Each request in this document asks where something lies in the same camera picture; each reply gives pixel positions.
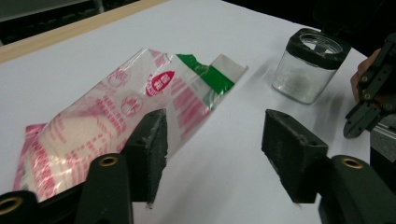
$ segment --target white tabletop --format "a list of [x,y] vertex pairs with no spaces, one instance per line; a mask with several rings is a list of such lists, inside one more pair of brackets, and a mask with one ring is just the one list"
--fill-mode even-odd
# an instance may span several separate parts
[[247,72],[168,162],[153,208],[134,203],[135,223],[320,223],[319,197],[294,204],[262,152],[265,110],[295,117],[329,145],[329,157],[368,161],[369,134],[343,136],[355,104],[349,79],[365,57],[353,49],[315,104],[296,103],[270,83],[302,27],[217,0],[171,0],[1,63],[0,194],[12,190],[25,127],[51,120],[142,48],[205,64],[222,53]]

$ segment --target black lid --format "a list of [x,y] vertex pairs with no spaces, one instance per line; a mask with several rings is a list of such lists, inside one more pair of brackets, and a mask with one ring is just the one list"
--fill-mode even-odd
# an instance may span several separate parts
[[[326,52],[317,44],[314,49],[309,48],[304,42],[323,42],[334,48],[334,52]],[[295,33],[286,46],[286,51],[301,60],[327,70],[338,69],[350,51],[350,45],[332,35],[303,28]]]

